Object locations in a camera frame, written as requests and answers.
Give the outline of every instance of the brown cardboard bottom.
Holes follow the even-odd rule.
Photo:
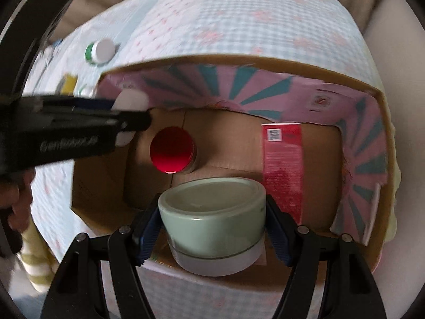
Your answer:
[[[380,104],[387,133],[388,185],[381,190],[380,203],[368,246],[360,249],[372,269],[379,260],[392,206],[394,144],[385,99],[376,89],[355,79],[313,66],[253,56],[193,56],[173,58],[128,69],[153,68],[177,62],[253,65],[275,72],[317,78],[353,89],[369,91]],[[152,125],[136,134],[129,147],[77,160],[74,169],[73,210],[99,233],[112,233],[131,222],[137,209],[145,208],[154,195],[180,183],[205,177],[237,176],[262,180],[261,124],[269,121],[246,114],[219,110],[165,111],[153,109]],[[151,163],[149,145],[154,135],[167,126],[180,126],[194,138],[199,166],[189,174],[164,174]],[[302,124],[304,179],[303,224],[319,234],[331,236],[336,208],[341,197],[341,135],[336,127]],[[162,232],[152,258],[171,268],[179,268]],[[277,260],[266,238],[267,265],[252,265],[237,274],[211,279],[233,288],[281,290],[290,270]],[[326,263],[321,263],[317,280],[322,282]]]

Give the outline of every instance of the red round cap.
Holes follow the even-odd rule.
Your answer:
[[[163,173],[174,174],[190,164],[195,147],[192,137],[183,128],[166,127],[150,143],[150,159]]]

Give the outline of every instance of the bolt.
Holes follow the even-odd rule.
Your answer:
[[[77,242],[81,242],[84,241],[86,239],[87,235],[85,233],[79,233],[76,237],[75,240]]]
[[[120,234],[127,234],[131,231],[131,228],[128,225],[123,225],[120,229],[118,229],[118,231]]]
[[[351,242],[351,241],[353,241],[353,238],[349,234],[343,234],[341,236],[341,238],[343,239],[344,242]]]
[[[300,225],[297,230],[300,234],[303,234],[303,235],[308,234],[310,231],[310,229],[307,228],[305,225]]]

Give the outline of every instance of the qr code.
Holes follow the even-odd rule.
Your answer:
[[[280,128],[270,128],[267,130],[268,141],[282,141],[282,130]]]

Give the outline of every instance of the red package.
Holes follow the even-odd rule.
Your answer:
[[[299,123],[263,124],[263,184],[280,210],[301,224],[303,141]]]

